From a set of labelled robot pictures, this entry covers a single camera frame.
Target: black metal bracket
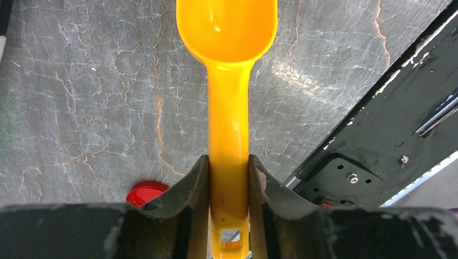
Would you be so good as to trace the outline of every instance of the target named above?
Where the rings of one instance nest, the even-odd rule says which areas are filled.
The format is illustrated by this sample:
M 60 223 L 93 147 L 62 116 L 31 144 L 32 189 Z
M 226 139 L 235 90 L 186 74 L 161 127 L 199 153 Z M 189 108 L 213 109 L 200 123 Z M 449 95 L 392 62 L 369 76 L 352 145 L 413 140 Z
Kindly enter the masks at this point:
M 208 157 L 141 209 L 128 204 L 0 210 L 2 258 L 205 258 Z M 253 258 L 458 258 L 458 221 L 439 209 L 329 209 L 250 155 Z
M 1 258 L 205 258 L 208 156 L 141 210 L 129 204 L 0 209 Z
M 330 155 L 323 164 L 303 189 L 315 204 L 354 207 L 359 197 L 382 185 L 377 175 L 337 154 Z
M 376 208 L 457 151 L 457 12 L 455 0 L 294 171 L 301 180 L 296 193 L 317 203 Z M 336 154 L 376 175 L 368 177 L 371 188 L 357 192 L 340 174 L 323 174 Z

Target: square hole in handle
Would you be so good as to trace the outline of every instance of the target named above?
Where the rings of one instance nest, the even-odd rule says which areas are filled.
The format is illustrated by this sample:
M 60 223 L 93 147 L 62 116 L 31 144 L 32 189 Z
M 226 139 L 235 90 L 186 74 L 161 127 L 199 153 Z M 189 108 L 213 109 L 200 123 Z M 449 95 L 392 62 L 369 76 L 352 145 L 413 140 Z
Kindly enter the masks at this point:
M 221 248 L 225 250 L 238 249 L 240 247 L 240 230 L 224 229 L 221 231 Z

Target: bolt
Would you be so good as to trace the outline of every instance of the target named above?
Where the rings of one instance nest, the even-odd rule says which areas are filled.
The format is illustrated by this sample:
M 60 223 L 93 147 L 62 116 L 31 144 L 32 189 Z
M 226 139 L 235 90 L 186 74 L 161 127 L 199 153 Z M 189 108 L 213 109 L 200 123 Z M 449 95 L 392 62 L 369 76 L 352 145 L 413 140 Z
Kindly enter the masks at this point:
M 409 162 L 409 157 L 403 155 L 403 156 L 401 157 L 401 163 L 403 163 L 404 165 L 406 165 L 408 162 Z
M 347 179 L 350 181 L 350 183 L 357 183 L 358 182 L 358 176 L 356 174 L 350 174 Z

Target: metal plate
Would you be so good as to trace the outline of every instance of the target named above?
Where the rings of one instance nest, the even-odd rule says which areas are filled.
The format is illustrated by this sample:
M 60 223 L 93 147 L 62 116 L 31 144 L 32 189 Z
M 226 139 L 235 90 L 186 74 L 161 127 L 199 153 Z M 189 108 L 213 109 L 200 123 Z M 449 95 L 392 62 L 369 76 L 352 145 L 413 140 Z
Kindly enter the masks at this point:
M 350 183 L 348 176 L 351 174 L 357 176 L 356 183 Z M 344 158 L 334 158 L 319 170 L 304 190 L 314 203 L 354 207 L 360 197 L 380 185 L 380 178 L 368 170 Z

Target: white edge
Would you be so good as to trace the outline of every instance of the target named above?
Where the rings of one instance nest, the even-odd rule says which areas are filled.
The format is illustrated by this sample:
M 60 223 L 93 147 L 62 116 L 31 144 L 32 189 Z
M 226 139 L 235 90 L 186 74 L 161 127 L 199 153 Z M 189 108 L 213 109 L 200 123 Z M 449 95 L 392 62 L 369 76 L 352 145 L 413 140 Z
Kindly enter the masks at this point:
M 2 61 L 3 50 L 5 49 L 6 37 L 0 36 L 0 61 Z

